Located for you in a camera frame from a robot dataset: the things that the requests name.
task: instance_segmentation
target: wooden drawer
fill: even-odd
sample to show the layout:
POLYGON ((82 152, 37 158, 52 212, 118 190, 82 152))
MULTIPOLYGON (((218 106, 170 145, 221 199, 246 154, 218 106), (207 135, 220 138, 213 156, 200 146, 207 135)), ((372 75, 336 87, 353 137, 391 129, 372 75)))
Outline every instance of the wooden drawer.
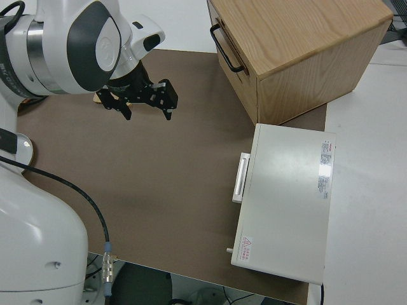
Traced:
POLYGON ((253 123, 273 125, 351 92, 392 19, 381 0, 208 0, 208 7, 219 24, 221 67, 253 123), (228 60, 244 69, 233 72, 228 60))
POLYGON ((228 34, 226 25, 219 17, 211 2, 208 2, 208 8, 212 25, 219 25, 219 30, 215 30, 214 35, 226 54, 227 59, 233 67, 243 67, 244 70, 241 73, 233 72, 221 52, 217 53, 219 63, 252 122, 256 124, 258 115, 256 74, 240 56, 233 38, 228 34))

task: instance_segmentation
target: brown surface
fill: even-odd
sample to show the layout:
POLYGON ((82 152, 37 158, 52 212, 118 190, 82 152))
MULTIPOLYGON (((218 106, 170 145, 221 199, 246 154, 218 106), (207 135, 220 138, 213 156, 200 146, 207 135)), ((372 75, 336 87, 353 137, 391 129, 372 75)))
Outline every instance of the brown surface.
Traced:
MULTIPOLYGON (((36 145, 34 164, 73 181, 99 204, 120 259, 257 294, 306 304, 308 284, 230 264, 240 206, 231 202, 241 152, 254 126, 216 54, 155 50, 144 60, 153 81, 179 95, 172 121, 133 105, 131 121, 92 95, 50 97, 20 114, 18 131, 36 145)), ((288 123, 320 129, 320 108, 288 123)), ((93 210, 70 189, 31 173, 83 219, 89 250, 101 253, 93 210)))
POLYGON ((211 2, 260 79, 392 19, 381 0, 211 2))
POLYGON ((351 92, 387 30, 381 0, 208 0, 219 62, 254 123, 279 125, 351 92))

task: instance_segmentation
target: drawer handle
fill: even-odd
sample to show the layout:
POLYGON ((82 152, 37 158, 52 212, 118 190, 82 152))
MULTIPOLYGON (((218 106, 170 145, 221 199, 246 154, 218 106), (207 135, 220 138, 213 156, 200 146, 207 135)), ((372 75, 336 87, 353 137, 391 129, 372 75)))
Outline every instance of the drawer handle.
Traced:
POLYGON ((229 57, 226 55, 226 53, 225 53, 224 50, 222 49, 221 44, 220 44, 219 41, 217 40, 217 38, 216 38, 214 32, 215 32, 216 30, 220 29, 220 28, 221 28, 221 26, 220 26, 219 24, 214 24, 214 25, 210 28, 210 35, 212 36, 212 39, 215 41, 215 44, 216 44, 217 48, 219 49, 219 52, 221 52, 221 54, 222 54, 222 56, 223 56, 225 62, 228 64, 229 69, 230 69, 232 72, 235 72, 235 73, 240 72, 240 71, 243 71, 243 70, 244 70, 244 66, 243 66, 243 65, 241 65, 240 67, 234 67, 234 66, 232 65, 232 63, 230 62, 229 57))

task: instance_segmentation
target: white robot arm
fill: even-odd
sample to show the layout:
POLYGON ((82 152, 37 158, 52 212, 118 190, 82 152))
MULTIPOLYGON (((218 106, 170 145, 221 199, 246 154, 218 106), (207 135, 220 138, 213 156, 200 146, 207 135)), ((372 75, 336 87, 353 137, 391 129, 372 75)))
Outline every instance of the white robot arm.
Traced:
MULTIPOLYGON (((0 13, 0 158, 15 160, 25 98, 97 92, 127 119, 126 102, 158 107, 170 119, 171 83, 153 84, 140 61, 165 38, 152 20, 139 15, 129 24, 117 0, 38 0, 35 16, 23 11, 17 1, 0 13), (16 15, 5 16, 13 8, 16 15)), ((0 304, 80 304, 88 250, 81 219, 14 166, 0 162, 0 181, 0 304)))

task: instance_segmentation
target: label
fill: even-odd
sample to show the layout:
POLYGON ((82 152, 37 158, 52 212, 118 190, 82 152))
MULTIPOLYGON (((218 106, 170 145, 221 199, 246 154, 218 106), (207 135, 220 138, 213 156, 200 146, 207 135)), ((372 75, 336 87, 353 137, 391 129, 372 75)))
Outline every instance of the label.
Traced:
POLYGON ((253 237, 243 236, 241 240, 239 260, 249 262, 251 248, 253 244, 253 237))
POLYGON ((319 197, 327 199, 329 197, 329 185, 331 183, 332 171, 332 150, 333 144, 330 141, 322 143, 321 159, 319 161, 318 173, 318 193, 319 197))

